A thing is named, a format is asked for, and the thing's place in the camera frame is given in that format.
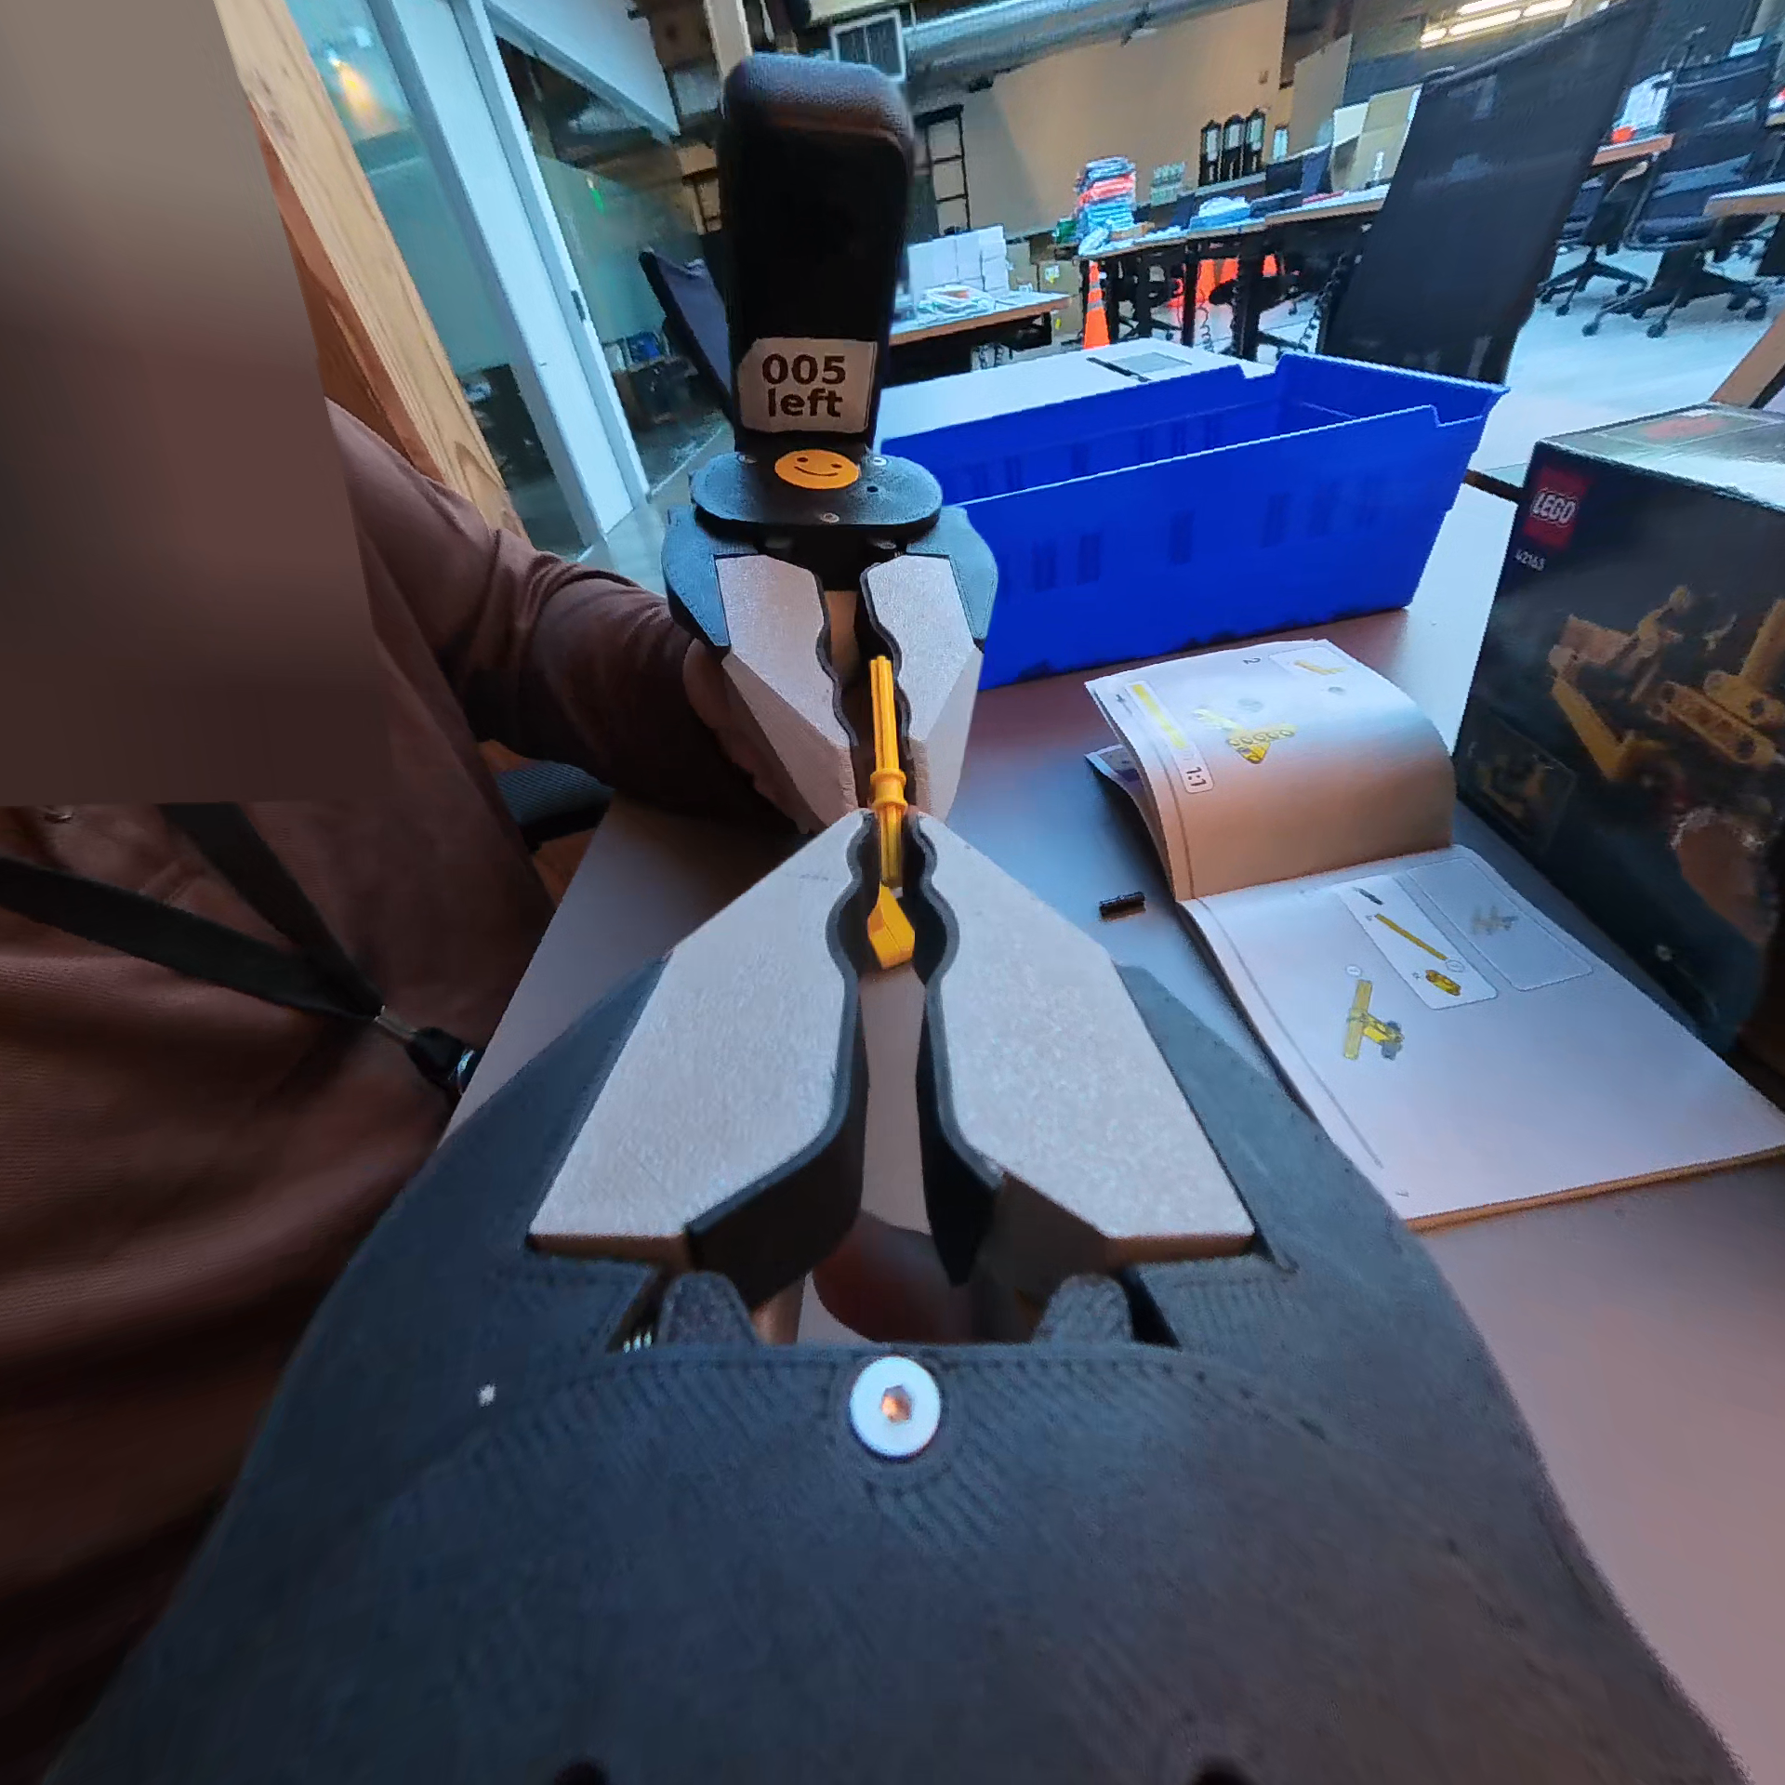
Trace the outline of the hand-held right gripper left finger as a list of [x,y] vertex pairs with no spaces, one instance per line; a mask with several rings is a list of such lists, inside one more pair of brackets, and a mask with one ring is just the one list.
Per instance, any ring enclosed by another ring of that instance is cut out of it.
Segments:
[[751,1310],[795,1288],[858,1215],[866,814],[683,939],[530,1219],[556,1255],[725,1276]]

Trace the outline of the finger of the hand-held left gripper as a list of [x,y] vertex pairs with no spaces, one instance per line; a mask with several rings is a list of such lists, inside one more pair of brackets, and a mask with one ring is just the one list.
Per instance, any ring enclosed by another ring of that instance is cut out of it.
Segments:
[[821,578],[772,557],[715,560],[725,674],[792,782],[808,832],[858,814],[856,735],[830,663]]
[[866,567],[862,596],[896,663],[909,801],[943,821],[958,788],[982,664],[955,571],[943,557],[896,557]]

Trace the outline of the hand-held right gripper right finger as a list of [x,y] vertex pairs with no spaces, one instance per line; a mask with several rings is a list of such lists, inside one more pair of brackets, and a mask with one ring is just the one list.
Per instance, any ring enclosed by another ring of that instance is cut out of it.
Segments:
[[951,1281],[1008,1290],[1242,1255],[1253,1225],[1116,962],[933,816],[921,1155]]

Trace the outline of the yellow plastic axle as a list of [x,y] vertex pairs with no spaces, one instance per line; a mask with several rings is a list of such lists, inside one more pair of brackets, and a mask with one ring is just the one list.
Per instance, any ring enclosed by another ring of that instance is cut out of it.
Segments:
[[874,718],[874,769],[869,775],[869,806],[877,821],[879,886],[904,886],[904,814],[909,775],[898,748],[898,690],[896,664],[887,654],[869,663],[869,699]]

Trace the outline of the dark building set box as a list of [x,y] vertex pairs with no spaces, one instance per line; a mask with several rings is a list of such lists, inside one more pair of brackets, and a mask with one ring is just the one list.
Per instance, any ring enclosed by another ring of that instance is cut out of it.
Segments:
[[1714,1050],[1782,1071],[1782,413],[1535,442],[1454,763]]

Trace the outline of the person's left hand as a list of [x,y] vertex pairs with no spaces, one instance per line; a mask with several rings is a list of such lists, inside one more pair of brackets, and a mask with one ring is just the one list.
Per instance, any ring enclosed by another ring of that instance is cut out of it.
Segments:
[[680,680],[696,718],[715,739],[729,763],[744,772],[767,806],[810,835],[817,830],[812,814],[790,781],[787,766],[775,756],[752,709],[729,680],[725,658],[700,637],[693,637],[686,645]]

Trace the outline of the dark chair backrest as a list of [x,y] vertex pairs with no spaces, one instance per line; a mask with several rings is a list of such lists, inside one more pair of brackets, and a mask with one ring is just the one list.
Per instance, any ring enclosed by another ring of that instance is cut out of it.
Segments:
[[729,358],[729,319],[718,284],[704,259],[674,260],[658,249],[638,251],[640,273],[664,313],[664,334],[696,367],[713,406],[734,419],[734,383]]

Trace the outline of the background work table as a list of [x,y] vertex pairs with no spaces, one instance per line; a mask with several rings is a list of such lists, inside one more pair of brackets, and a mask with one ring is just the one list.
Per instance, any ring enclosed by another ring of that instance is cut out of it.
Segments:
[[1053,315],[1069,307],[1060,293],[976,295],[968,309],[914,309],[889,327],[887,387],[966,374],[979,350],[1034,353],[1053,344]]

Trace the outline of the blue plastic bin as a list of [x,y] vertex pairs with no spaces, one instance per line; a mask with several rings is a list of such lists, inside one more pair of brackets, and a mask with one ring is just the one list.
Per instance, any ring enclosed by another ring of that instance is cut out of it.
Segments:
[[1503,395],[1291,356],[879,439],[994,549],[994,690],[1407,607]]

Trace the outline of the stack of folded clothes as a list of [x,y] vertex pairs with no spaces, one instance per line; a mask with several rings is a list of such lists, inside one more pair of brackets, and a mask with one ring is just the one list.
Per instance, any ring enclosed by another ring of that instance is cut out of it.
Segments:
[[1148,232],[1148,210],[1136,196],[1136,161],[1126,155],[1094,158],[1080,168],[1074,193],[1078,256],[1090,259],[1115,241]]

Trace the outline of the open instruction booklet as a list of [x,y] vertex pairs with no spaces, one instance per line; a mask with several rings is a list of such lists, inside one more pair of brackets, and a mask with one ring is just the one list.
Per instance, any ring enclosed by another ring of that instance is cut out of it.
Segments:
[[1440,730],[1325,637],[1083,687],[1280,1078],[1421,1227],[1782,1158],[1782,1112],[1454,843]]

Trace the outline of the person's brown sweater torso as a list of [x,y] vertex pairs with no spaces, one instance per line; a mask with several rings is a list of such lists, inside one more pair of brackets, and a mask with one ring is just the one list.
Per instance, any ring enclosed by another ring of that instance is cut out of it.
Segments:
[[154,1622],[342,1261],[449,1121],[401,1028],[477,1050],[553,896],[482,744],[579,753],[574,654],[654,598],[543,554],[327,406],[387,772],[247,821],[370,983],[301,1011],[2,907],[2,1783]]

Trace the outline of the black mesh office chair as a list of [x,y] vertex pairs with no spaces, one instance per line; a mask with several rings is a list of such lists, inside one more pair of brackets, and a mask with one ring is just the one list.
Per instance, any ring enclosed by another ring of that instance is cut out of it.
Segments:
[[1593,17],[1425,84],[1383,207],[1321,353],[1503,383],[1654,3]]

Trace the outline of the row of black office chairs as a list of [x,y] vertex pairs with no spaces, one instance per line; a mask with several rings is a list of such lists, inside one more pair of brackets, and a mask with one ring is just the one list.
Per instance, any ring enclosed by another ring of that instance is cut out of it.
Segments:
[[1606,315],[1654,315],[1648,337],[1658,340],[1685,304],[1703,298],[1726,298],[1726,309],[1744,319],[1767,315],[1767,293],[1758,282],[1708,268],[1731,251],[1738,232],[1736,223],[1712,220],[1708,200],[1751,185],[1762,171],[1774,60],[1776,47],[1763,44],[1744,58],[1676,72],[1662,107],[1668,150],[1640,178],[1633,200],[1621,203],[1613,190],[1602,200],[1619,223],[1614,241],[1658,251],[1660,265],[1642,289],[1628,289],[1619,277],[1619,295],[1583,322],[1580,334],[1597,334]]

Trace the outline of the wood framed paper sign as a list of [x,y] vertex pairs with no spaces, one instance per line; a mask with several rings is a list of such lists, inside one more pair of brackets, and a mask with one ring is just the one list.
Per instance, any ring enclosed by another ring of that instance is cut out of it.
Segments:
[[1785,315],[1774,315],[1762,340],[1738,358],[1738,363],[1714,387],[1712,397],[1720,406],[1767,410],[1782,397],[1785,361]]

